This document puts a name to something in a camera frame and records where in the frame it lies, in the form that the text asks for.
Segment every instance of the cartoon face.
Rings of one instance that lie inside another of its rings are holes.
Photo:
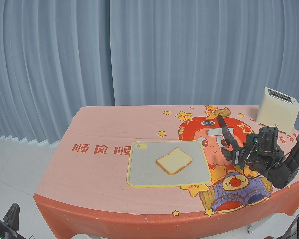
[[[198,130],[195,133],[195,140],[202,144],[207,162],[209,164],[212,163],[218,165],[231,164],[231,161],[227,161],[225,159],[220,149],[224,147],[226,149],[232,150],[232,147],[227,147],[226,140],[222,135],[208,136],[207,133],[208,129],[206,128]],[[237,140],[239,146],[243,146],[242,142],[237,136],[234,134],[232,136]]]

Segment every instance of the cartoon girl illustration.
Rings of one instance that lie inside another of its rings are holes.
[[[227,115],[230,115],[229,109],[226,109]],[[248,166],[244,168],[245,177],[239,166],[233,166],[225,159],[221,147],[227,145],[214,115],[219,114],[217,111],[209,110],[206,112],[208,117],[194,117],[179,127],[179,140],[197,140],[202,144],[212,176],[210,187],[194,185],[180,188],[188,190],[191,197],[199,195],[209,217],[214,213],[228,213],[266,201],[272,192],[271,182],[266,178],[257,177],[258,174]],[[224,117],[224,120],[238,144],[243,146],[246,135],[253,133],[251,127],[235,118]]]

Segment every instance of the toaster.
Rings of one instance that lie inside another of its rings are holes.
[[[257,113],[256,123],[275,126],[290,135],[299,112],[299,103],[293,97],[265,88]]]

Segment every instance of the black cable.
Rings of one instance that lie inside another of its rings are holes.
[[[288,236],[288,237],[285,237],[285,238],[283,238],[283,239],[288,239],[288,238],[290,238],[290,237],[293,237],[295,234],[296,234],[297,232],[295,232],[295,233],[293,233],[292,235],[290,235],[290,236]]]
[[[265,170],[265,172],[268,172],[271,168],[273,168],[280,160],[282,160],[283,158],[285,158],[288,154],[290,154],[291,153],[291,151],[293,150],[293,148],[286,154],[286,155],[284,155],[281,159],[279,159],[276,163],[274,163],[271,167],[269,167],[268,169],[266,169]],[[256,177],[252,177],[252,178],[250,178],[250,177],[247,177],[246,175],[245,175],[245,166],[244,166],[244,168],[243,168],[243,174],[244,174],[244,176],[247,178],[247,179],[256,179],[256,178],[258,178],[259,176],[261,176],[262,174],[259,174],[258,176],[256,176]]]
[[[243,168],[243,174],[244,174],[244,176],[245,176],[247,179],[256,179],[256,178],[258,178],[259,176],[262,175],[262,174],[259,174],[259,175],[256,176],[256,177],[247,177],[247,176],[245,175],[245,166],[244,166],[244,168]]]

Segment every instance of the black device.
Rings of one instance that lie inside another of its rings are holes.
[[[0,220],[0,239],[25,239],[19,235],[20,207],[17,203],[11,205],[3,221]]]
[[[246,135],[246,142],[241,147],[231,135],[223,117],[218,115],[217,121],[222,129],[227,146],[232,146],[230,151],[221,148],[221,152],[232,165],[239,165],[244,170],[248,165],[267,178],[277,189],[282,189],[297,175],[299,170],[299,135],[296,145],[287,154],[277,144],[278,128],[266,126],[259,129],[259,133]]]

